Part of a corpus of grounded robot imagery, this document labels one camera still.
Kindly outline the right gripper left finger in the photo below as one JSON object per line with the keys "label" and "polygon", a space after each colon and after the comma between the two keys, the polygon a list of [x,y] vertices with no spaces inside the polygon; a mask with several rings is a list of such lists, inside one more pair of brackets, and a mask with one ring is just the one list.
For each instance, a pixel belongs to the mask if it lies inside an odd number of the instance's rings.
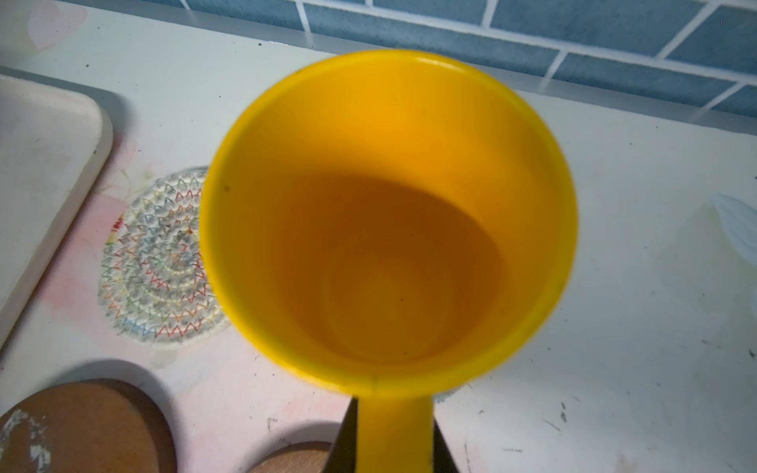
{"label": "right gripper left finger", "polygon": [[359,400],[353,397],[327,457],[323,473],[354,473]]}

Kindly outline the beige tray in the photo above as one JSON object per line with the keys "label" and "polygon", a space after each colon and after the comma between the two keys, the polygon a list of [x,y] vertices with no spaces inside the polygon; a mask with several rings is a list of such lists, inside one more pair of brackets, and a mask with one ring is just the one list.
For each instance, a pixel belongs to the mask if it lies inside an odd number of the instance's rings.
{"label": "beige tray", "polygon": [[1,337],[8,338],[112,151],[92,98],[1,78]]}

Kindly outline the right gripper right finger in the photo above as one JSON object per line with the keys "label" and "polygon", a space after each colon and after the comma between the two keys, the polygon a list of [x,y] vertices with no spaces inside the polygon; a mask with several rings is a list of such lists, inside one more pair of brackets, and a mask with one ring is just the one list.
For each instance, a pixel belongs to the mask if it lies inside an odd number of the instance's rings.
{"label": "right gripper right finger", "polygon": [[434,421],[433,472],[459,473],[459,469],[453,460],[453,456],[449,451],[449,447],[437,421]]}

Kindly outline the glossy brown scratched coaster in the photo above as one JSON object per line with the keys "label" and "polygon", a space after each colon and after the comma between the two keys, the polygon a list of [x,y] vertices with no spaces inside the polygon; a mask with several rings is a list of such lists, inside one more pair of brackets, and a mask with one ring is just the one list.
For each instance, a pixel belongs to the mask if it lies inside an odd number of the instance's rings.
{"label": "glossy brown scratched coaster", "polygon": [[159,406],[120,380],[59,384],[1,416],[3,472],[175,472]]}

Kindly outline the yellow mug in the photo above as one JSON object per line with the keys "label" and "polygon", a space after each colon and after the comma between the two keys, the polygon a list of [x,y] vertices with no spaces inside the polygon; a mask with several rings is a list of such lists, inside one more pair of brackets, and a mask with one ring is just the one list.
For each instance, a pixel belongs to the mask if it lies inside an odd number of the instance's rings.
{"label": "yellow mug", "polygon": [[433,396],[501,364],[569,279],[567,160],[511,89],[447,57],[319,61],[238,118],[201,192],[233,325],[357,407],[358,472],[435,470]]}

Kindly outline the dark brown wooden coaster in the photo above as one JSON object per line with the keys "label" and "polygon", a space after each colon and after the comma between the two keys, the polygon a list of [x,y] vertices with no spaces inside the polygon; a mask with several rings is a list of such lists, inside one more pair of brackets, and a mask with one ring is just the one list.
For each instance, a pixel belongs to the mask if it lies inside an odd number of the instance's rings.
{"label": "dark brown wooden coaster", "polygon": [[321,473],[325,468],[331,443],[306,441],[293,443],[269,453],[248,469],[248,473]]}

